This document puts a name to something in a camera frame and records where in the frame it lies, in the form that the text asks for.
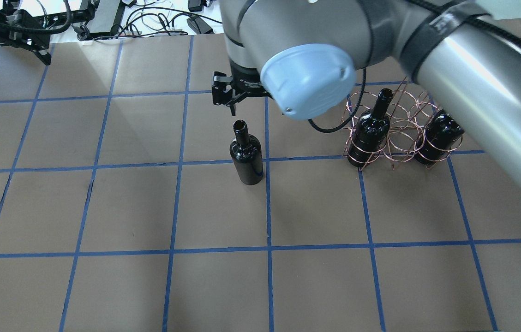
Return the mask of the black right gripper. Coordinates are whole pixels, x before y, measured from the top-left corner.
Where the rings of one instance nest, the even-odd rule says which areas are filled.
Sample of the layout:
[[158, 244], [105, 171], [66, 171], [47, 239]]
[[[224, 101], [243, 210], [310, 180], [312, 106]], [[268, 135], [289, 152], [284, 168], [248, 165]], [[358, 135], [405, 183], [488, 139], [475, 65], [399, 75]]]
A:
[[271, 97], [256, 70], [237, 70], [231, 76], [214, 71], [211, 92], [214, 105], [229, 107], [232, 116], [236, 116], [237, 103], [248, 97]]

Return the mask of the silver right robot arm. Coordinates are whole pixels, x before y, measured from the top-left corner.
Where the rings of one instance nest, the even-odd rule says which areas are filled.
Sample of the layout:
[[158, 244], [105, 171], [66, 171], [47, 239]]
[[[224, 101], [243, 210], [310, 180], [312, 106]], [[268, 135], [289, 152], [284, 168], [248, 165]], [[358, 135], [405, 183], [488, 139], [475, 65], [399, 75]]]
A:
[[229, 59], [309, 120], [395, 58], [521, 187], [521, 39], [474, 0], [221, 0]]

